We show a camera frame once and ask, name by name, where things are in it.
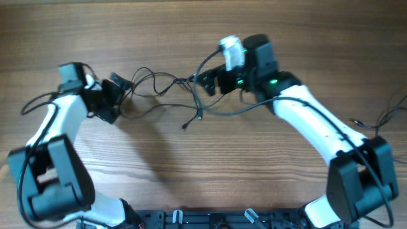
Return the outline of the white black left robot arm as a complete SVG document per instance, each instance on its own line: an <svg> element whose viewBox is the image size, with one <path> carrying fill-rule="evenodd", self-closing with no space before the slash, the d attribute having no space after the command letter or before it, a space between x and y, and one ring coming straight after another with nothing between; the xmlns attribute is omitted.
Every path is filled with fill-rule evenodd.
<svg viewBox="0 0 407 229"><path fill-rule="evenodd" d="M45 93L48 112L25 146L10 151L7 161L17 188L18 210L32 228L144 228L143 219L121 198L95 190L74 149L81 123L94 116L110 124L132 83L117 74L99 81L90 67L70 62L58 67L61 84Z"/></svg>

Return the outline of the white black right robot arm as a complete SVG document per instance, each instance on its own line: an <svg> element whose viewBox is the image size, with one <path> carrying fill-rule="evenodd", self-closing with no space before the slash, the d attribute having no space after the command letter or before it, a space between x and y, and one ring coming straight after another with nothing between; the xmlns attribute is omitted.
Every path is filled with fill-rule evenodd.
<svg viewBox="0 0 407 229"><path fill-rule="evenodd" d="M293 73L281 71L266 35L228 36L217 52L224 64L199 67L192 76L194 89L203 88L211 96L236 89L254 94L256 106L266 106L295 128L328 165L326 192L301 208L301 227L349 226L379 207L391 211L399 189L392 150L384 138L353 130Z"/></svg>

